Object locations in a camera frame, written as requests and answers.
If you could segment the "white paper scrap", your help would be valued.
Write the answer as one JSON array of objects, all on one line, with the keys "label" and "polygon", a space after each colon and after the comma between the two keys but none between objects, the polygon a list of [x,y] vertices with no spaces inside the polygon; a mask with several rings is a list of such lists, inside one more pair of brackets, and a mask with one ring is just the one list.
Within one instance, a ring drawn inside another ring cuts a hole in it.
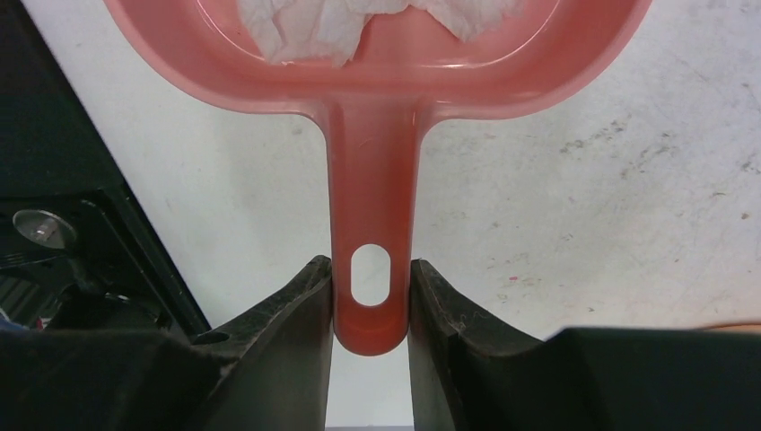
[{"label": "white paper scrap", "polygon": [[364,27],[377,15],[415,8],[459,40],[471,40],[521,8],[520,1],[512,0],[244,0],[236,5],[269,64],[328,58],[334,66],[353,58]]}]

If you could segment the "pink plastic dustpan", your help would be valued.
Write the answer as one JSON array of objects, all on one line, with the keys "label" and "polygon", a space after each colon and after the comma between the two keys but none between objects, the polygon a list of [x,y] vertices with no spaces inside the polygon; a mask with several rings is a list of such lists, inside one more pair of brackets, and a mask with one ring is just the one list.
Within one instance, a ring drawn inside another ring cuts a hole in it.
[{"label": "pink plastic dustpan", "polygon": [[354,59],[266,63],[232,1],[109,1],[134,50],[188,95],[309,118],[327,143],[334,328],[382,355],[406,336],[419,150],[445,119],[514,119],[568,99],[622,52],[647,1],[528,1],[460,42],[409,8],[373,18]]}]

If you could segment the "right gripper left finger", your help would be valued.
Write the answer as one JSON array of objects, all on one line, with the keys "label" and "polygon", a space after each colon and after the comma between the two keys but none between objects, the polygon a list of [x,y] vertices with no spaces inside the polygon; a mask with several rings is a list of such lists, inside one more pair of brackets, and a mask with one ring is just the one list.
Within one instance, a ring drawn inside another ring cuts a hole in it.
[{"label": "right gripper left finger", "polygon": [[196,337],[225,360],[189,430],[322,430],[333,345],[331,261],[316,256],[284,287]]}]

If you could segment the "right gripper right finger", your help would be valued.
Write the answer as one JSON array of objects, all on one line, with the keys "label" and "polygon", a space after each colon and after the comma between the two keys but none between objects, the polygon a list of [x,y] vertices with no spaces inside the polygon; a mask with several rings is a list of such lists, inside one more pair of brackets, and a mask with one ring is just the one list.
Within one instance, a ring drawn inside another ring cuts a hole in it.
[{"label": "right gripper right finger", "polygon": [[429,261],[411,264],[409,372],[416,430],[510,430],[499,384],[508,358],[540,339],[458,291]]}]

